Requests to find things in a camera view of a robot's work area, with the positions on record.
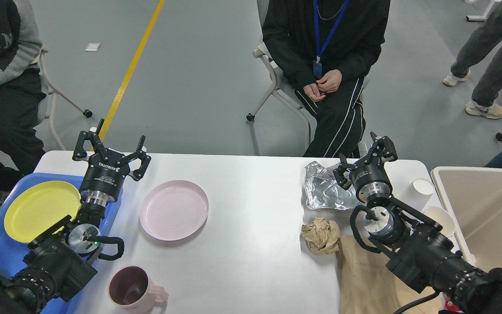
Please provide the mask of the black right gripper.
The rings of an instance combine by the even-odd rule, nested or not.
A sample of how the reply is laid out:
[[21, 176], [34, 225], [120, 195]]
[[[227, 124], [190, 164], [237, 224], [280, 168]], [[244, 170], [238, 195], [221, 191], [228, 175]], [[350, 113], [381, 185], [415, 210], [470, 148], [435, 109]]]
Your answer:
[[393, 187], [384, 163], [398, 160], [396, 147], [389, 137], [379, 137], [375, 132], [370, 132], [370, 136], [373, 144], [366, 155], [367, 161], [350, 164], [345, 155], [339, 153], [340, 163], [333, 170], [338, 186], [348, 190], [353, 185], [357, 199], [364, 204], [392, 194]]

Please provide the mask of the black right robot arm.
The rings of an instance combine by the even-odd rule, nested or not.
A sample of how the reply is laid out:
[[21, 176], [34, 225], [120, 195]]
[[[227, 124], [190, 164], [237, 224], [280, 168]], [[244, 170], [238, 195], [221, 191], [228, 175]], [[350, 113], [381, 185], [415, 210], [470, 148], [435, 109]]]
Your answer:
[[351, 164], [344, 154], [333, 175], [340, 187], [355, 188], [360, 201], [350, 217], [361, 248], [388, 257], [386, 267], [412, 290], [434, 293], [402, 306], [398, 314], [444, 294], [466, 314], [502, 314], [502, 268], [484, 272], [452, 252], [451, 240], [434, 219], [397, 199], [384, 169], [398, 159], [389, 137], [371, 133], [368, 153]]

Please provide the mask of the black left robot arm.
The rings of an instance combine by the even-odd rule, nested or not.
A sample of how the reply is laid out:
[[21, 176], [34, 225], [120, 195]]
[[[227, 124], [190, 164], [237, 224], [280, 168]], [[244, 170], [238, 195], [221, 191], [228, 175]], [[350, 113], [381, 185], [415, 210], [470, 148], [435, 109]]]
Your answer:
[[139, 181], [151, 157], [141, 136], [128, 155], [105, 147], [99, 133], [103, 127], [81, 131], [72, 158], [86, 161], [75, 217], [61, 216], [28, 243], [26, 266], [10, 278], [0, 275], [0, 314], [39, 314], [54, 298], [71, 300], [94, 278], [96, 259], [113, 261], [124, 253], [120, 237], [100, 234], [106, 205], [118, 200], [126, 177]]

